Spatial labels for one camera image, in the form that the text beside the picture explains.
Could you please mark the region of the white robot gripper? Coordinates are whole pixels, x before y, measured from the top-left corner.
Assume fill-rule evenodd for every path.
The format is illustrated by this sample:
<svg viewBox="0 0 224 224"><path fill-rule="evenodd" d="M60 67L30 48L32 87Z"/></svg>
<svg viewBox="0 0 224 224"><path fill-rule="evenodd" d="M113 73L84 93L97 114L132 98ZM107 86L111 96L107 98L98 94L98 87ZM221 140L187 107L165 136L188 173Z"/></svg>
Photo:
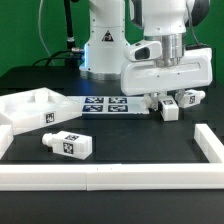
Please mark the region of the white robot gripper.
<svg viewBox="0 0 224 224"><path fill-rule="evenodd" d="M121 72L121 90L127 95L150 94L151 108L159 109L159 93L178 90L177 102L185 95L185 90L193 87L208 86L212 76L212 50L202 48L188 50L179 63L170 67L157 67L153 61L126 61Z"/></svg>

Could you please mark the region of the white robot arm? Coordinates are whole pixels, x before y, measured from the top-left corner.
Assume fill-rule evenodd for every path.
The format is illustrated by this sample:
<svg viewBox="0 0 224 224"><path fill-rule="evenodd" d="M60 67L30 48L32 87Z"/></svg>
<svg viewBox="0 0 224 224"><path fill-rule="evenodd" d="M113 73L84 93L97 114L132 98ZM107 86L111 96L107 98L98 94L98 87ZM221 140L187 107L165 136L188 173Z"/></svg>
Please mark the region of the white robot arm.
<svg viewBox="0 0 224 224"><path fill-rule="evenodd" d="M83 76L121 81L127 96L156 108L173 91L181 108L197 105L212 81L212 49L185 43L207 16L210 0L89 0L90 38Z"/></svg>

